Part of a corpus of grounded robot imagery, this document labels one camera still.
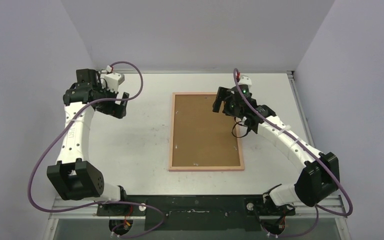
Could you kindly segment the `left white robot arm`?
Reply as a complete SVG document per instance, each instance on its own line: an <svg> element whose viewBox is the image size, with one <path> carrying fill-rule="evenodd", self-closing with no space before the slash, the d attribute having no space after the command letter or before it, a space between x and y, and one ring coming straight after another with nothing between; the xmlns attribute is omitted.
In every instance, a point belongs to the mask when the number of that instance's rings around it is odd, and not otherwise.
<svg viewBox="0 0 384 240"><path fill-rule="evenodd" d="M127 103L116 103L118 88L125 76L117 72L94 69L76 70L77 81L63 95L66 126L56 163L47 167L46 175L63 200L110 201L116 215L129 210L125 190L106 183L104 176L90 162L89 136L95 112L122 119Z"/></svg>

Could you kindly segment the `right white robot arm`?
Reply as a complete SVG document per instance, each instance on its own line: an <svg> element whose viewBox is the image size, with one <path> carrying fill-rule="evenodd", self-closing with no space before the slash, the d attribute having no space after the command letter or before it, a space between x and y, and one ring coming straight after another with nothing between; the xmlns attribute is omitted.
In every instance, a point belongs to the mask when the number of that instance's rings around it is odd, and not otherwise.
<svg viewBox="0 0 384 240"><path fill-rule="evenodd" d="M274 215L283 206L298 202L313 207L338 189L338 158L300 139L270 107L257 104L247 85L219 87L212 111L240 119L248 133L253 131L271 142L299 172L295 183L278 184L262 195L266 213Z"/></svg>

